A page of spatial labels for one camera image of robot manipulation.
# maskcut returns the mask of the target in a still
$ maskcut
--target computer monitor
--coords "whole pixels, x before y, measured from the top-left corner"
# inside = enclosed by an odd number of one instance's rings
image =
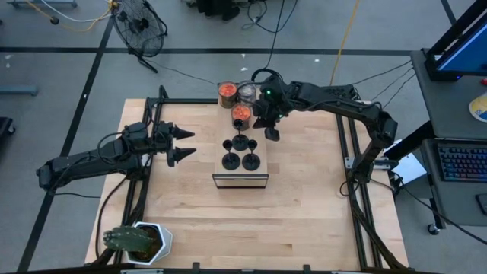
[[[487,0],[477,0],[426,52],[432,81],[487,76]]]

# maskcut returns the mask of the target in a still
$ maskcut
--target white pot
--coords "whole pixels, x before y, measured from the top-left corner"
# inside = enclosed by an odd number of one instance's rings
[[[154,255],[154,257],[152,257],[152,260],[150,260],[148,262],[140,262],[136,258],[131,257],[129,255],[129,253],[127,251],[125,251],[124,253],[125,253],[125,256],[127,258],[127,262],[129,262],[129,263],[139,264],[139,265],[143,265],[143,266],[150,266],[153,262],[160,260],[161,258],[169,255],[169,253],[170,253],[170,248],[173,245],[173,234],[170,233],[167,230],[167,228],[165,228],[159,224],[147,223],[147,222],[143,222],[143,221],[138,221],[137,223],[135,223],[134,227],[138,228],[140,226],[146,226],[146,225],[150,225],[154,228],[157,228],[159,235],[161,237],[161,240],[162,240],[162,246],[159,249],[159,251]]]

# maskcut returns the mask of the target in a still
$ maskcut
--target plant pot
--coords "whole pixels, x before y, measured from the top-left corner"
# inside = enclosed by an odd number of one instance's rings
[[[153,262],[169,255],[171,246],[173,245],[173,234],[170,233],[165,227],[159,224],[147,223],[143,221],[138,221],[134,227],[147,231],[150,237],[156,237],[157,239],[154,242],[154,246],[151,251],[151,253],[154,255],[151,255],[148,258],[142,259],[142,255],[144,254],[125,251],[124,253],[126,254],[128,263],[150,266]]]

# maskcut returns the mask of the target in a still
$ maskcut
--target potted plant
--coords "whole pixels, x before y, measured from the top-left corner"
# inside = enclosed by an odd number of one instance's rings
[[[103,242],[110,249],[123,250],[129,263],[150,266],[169,254],[173,235],[159,224],[139,221],[133,227],[105,231]]]

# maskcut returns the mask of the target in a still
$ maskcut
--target caster wheel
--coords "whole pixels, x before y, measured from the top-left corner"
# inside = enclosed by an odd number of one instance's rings
[[[10,125],[10,127],[8,128],[8,134],[13,135],[15,133],[15,130],[15,127],[13,125]]]
[[[428,225],[428,232],[431,235],[438,235],[440,230],[436,228],[435,224]]]

